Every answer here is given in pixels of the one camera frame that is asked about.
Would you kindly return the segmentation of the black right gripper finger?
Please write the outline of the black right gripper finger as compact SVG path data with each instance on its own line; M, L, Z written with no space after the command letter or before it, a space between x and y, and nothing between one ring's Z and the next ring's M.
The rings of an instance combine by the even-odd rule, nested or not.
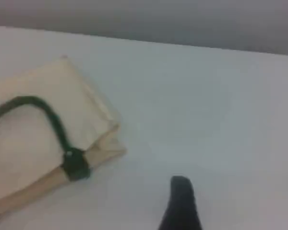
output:
M159 225L160 230L201 230L194 189L189 178L173 176L170 196Z

